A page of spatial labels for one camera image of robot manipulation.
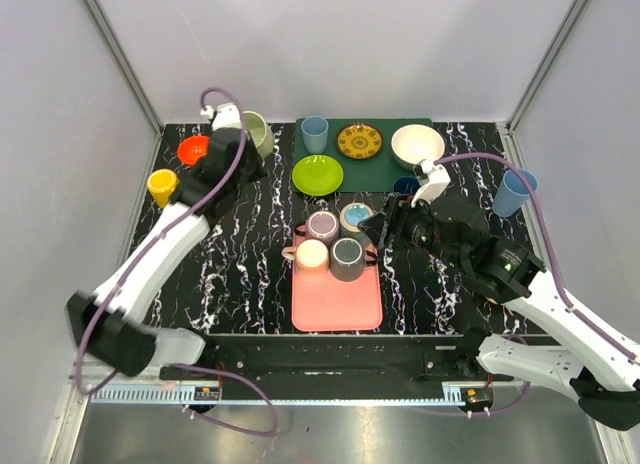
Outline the light green mug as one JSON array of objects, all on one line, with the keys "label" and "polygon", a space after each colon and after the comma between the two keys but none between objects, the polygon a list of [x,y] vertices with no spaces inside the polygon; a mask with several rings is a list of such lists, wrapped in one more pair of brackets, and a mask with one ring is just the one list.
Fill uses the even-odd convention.
[{"label": "light green mug", "polygon": [[246,147],[254,149],[266,160],[273,153],[275,146],[275,136],[270,125],[254,111],[243,111],[242,116],[248,134]]}]

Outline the navy blue mug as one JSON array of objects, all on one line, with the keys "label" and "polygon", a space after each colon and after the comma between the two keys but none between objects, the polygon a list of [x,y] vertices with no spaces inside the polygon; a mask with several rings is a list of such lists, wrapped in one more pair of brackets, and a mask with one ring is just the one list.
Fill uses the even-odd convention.
[{"label": "navy blue mug", "polygon": [[414,176],[403,176],[393,184],[393,191],[403,195],[414,195],[421,187],[420,182]]}]

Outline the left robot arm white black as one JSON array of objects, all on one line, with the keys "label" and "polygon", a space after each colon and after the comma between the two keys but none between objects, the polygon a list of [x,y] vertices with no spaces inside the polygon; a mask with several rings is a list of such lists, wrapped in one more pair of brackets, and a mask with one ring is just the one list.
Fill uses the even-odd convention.
[{"label": "left robot arm white black", "polygon": [[174,363],[196,380],[215,370],[216,356],[197,332],[153,331],[142,324],[181,261],[233,209],[243,188],[266,175],[249,132],[220,128],[207,144],[206,154],[179,177],[156,225],[118,271],[93,292],[77,291],[67,301],[79,352],[128,377],[150,365]]}]

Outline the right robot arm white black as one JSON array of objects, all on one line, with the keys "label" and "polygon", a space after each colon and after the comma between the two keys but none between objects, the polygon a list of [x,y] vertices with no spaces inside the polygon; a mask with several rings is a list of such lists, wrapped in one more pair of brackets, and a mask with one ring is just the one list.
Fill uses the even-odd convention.
[{"label": "right robot arm white black", "polygon": [[534,321],[559,345],[545,350],[474,330],[453,358],[460,377],[512,376],[569,397],[612,429],[638,425],[638,343],[556,285],[530,249],[491,233],[473,203],[446,196],[413,204],[410,196],[392,193],[358,228],[379,249],[415,247],[436,257],[472,293]]}]

